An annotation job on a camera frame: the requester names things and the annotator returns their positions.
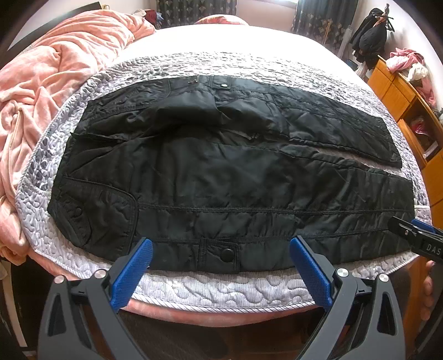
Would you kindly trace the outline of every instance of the quilted bedspread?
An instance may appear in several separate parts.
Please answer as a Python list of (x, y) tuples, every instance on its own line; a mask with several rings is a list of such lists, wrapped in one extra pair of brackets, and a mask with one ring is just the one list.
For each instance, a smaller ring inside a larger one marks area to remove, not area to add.
[[(66, 141), (89, 100), (135, 82), (182, 76), (227, 75), (317, 93), (381, 117), (401, 154), (402, 169), (389, 168), (357, 156), (330, 150), (370, 167), (382, 168), (413, 181), (416, 217), (430, 223), (429, 203), (416, 160), (386, 108), (371, 89), (295, 60), (257, 57), (236, 52), (183, 52), (125, 61), (91, 77), (61, 107), (38, 142), (20, 181), (16, 207), (32, 248), (79, 278), (88, 278), (110, 264), (71, 245), (47, 213), (51, 189)], [(374, 278), (391, 273), (416, 257), (411, 252), (371, 261), (344, 264), (354, 276)], [(209, 313), (265, 313), (312, 305), (296, 269), (261, 273), (208, 274), (148, 271), (134, 299), (162, 307)]]

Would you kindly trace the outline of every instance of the wooden drawer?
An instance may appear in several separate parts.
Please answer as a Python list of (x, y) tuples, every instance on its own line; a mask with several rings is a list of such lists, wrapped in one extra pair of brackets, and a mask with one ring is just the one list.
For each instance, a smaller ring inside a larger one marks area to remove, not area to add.
[(369, 78), (368, 85), (371, 87), (372, 91), (377, 95), (377, 97), (382, 100), (391, 86), (391, 81), (384, 76), (380, 70), (375, 68), (371, 77)]
[(380, 70), (384, 76), (388, 78), (389, 81), (393, 81), (395, 77), (395, 73), (392, 74), (389, 69), (386, 67), (386, 63), (382, 60), (378, 60), (376, 69)]
[(397, 87), (398, 90), (403, 94), (403, 96), (409, 102), (412, 102), (415, 98), (414, 90), (410, 88), (409, 83), (405, 82), (400, 76), (396, 76), (394, 78), (393, 84)]
[(409, 106), (409, 101), (394, 84), (391, 84), (381, 102), (386, 106), (395, 121), (401, 118)]
[(422, 170), (426, 192), (432, 205), (443, 200), (443, 152), (435, 155)]
[(432, 224), (443, 229), (443, 201), (431, 207)]
[(408, 142), (408, 145), (411, 148), (415, 159), (417, 160), (418, 167), (420, 168), (420, 170), (425, 169), (426, 159), (423, 156), (424, 154), (423, 147), (415, 137), (411, 128), (406, 124), (406, 122), (404, 122), (403, 119), (400, 119), (397, 125), (400, 128), (401, 132), (403, 133), (404, 137), (406, 138), (406, 141)]

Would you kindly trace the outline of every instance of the black button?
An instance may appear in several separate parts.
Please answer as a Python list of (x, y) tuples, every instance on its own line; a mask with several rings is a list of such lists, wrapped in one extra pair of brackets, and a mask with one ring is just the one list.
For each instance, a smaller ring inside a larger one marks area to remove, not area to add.
[(231, 262), (234, 260), (234, 251), (231, 249), (224, 249), (221, 252), (220, 259), (224, 262)]
[(74, 210), (74, 216), (75, 217), (80, 216), (81, 214), (82, 214), (81, 208), (78, 207), (77, 209)]

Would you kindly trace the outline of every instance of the wall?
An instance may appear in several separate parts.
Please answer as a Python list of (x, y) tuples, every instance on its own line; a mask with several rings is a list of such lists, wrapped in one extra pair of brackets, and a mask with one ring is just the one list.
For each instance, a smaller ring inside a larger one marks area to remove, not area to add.
[(295, 9), (257, 0), (237, 0), (237, 16), (252, 26), (290, 31)]
[[(91, 4), (94, 0), (49, 0), (26, 22), (10, 45), (13, 46), (20, 39), (38, 29), (40, 26), (81, 6)], [(102, 0), (102, 5), (108, 4), (111, 10), (132, 14), (137, 9), (155, 9), (155, 0)]]
[(395, 48), (408, 48), (419, 52), (424, 56), (426, 65), (431, 73), (431, 80), (437, 99), (438, 109), (443, 107), (443, 64), (439, 59), (432, 45), (424, 33), (420, 30), (415, 21), (398, 4), (392, 0), (359, 0), (355, 12), (352, 28), (357, 30), (363, 19), (373, 8), (384, 10), (386, 3), (389, 3), (389, 16), (395, 32), (388, 32), (388, 39), (385, 46), (385, 58), (389, 57)]

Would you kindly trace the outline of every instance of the finger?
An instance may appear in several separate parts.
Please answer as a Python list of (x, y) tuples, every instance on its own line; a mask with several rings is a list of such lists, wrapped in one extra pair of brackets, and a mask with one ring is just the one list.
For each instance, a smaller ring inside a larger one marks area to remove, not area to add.
[(434, 265), (435, 265), (435, 261), (432, 261), (432, 260), (428, 261), (426, 263), (426, 270), (427, 270), (427, 272), (430, 272)]
[(434, 297), (432, 295), (425, 296), (423, 299), (424, 306), (431, 308), (434, 305)]
[(428, 321), (431, 317), (431, 311), (429, 308), (423, 307), (420, 310), (420, 317), (423, 321)]
[(434, 282), (430, 276), (427, 276), (423, 282), (423, 291), (425, 295), (431, 295), (434, 290)]

